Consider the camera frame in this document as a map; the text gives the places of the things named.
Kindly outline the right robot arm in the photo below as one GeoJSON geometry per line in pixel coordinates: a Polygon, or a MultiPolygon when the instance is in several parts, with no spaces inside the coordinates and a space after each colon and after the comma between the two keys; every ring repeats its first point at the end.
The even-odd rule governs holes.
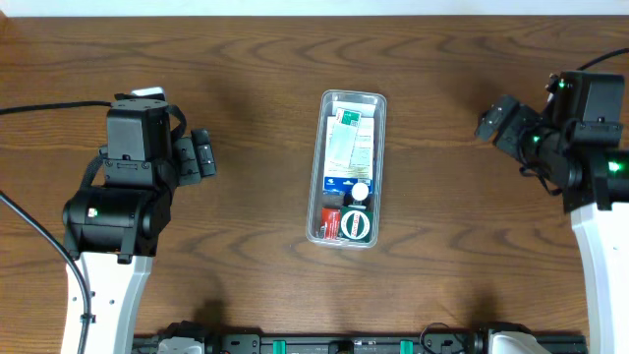
{"type": "Polygon", "coordinates": [[[602,121],[538,113],[510,95],[479,119],[476,136],[513,157],[522,175],[553,184],[583,265],[590,350],[628,350],[628,153],[616,115],[602,121]]]}

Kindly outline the blue medicine box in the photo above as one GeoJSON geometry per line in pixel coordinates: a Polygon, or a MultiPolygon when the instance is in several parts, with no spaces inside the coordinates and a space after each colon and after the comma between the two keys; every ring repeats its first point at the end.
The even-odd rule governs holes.
{"type": "Polygon", "coordinates": [[[327,157],[323,169],[323,190],[349,193],[352,186],[365,182],[372,191],[374,151],[374,119],[361,118],[358,135],[348,167],[330,163],[327,157]]]}

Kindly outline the clear plastic container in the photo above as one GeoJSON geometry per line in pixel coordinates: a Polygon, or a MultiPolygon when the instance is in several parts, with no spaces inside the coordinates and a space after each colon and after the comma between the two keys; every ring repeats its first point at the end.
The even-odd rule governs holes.
{"type": "Polygon", "coordinates": [[[311,242],[356,250],[376,244],[386,108],[379,93],[323,94],[307,214],[311,242]]]}

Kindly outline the black mounting rail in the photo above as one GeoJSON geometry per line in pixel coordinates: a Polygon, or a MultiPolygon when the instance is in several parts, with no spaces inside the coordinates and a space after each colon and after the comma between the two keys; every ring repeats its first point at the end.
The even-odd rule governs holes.
{"type": "Polygon", "coordinates": [[[583,335],[534,334],[521,324],[485,324],[476,330],[443,323],[408,335],[269,335],[212,333],[190,322],[173,323],[152,337],[133,339],[133,353],[203,354],[419,354],[570,353],[589,351],[583,335]]]}

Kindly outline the red Panadol box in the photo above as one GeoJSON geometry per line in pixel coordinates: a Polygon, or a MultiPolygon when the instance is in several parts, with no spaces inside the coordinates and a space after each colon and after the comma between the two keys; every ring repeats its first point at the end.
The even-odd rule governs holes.
{"type": "Polygon", "coordinates": [[[321,225],[319,235],[323,240],[336,240],[339,234],[341,210],[338,208],[324,208],[321,211],[321,225]]]}

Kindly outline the dark bottle white cap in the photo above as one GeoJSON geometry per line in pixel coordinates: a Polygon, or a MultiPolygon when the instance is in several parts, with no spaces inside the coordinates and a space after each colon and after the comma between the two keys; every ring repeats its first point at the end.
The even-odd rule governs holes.
{"type": "Polygon", "coordinates": [[[369,186],[366,183],[358,182],[352,187],[351,191],[345,195],[343,206],[366,209],[369,196],[369,186]]]}

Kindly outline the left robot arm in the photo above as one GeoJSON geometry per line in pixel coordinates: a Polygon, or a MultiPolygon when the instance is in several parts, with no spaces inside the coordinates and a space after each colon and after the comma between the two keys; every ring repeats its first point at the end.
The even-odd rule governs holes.
{"type": "Polygon", "coordinates": [[[214,175],[209,133],[111,128],[67,201],[70,255],[65,353],[128,353],[161,231],[177,188],[214,175]]]}

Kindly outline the white green medicine box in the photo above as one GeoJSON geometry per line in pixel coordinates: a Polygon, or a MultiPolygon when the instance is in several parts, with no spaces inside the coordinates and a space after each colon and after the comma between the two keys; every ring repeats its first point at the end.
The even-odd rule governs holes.
{"type": "Polygon", "coordinates": [[[358,111],[337,109],[327,145],[327,160],[330,163],[343,167],[350,165],[361,117],[358,111]]]}

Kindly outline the green Zam-Buk box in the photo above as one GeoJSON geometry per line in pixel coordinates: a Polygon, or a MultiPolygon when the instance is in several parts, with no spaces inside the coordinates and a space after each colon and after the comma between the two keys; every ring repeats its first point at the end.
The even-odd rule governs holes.
{"type": "Polygon", "coordinates": [[[373,213],[366,209],[344,206],[341,209],[339,237],[367,244],[372,239],[373,213]]]}

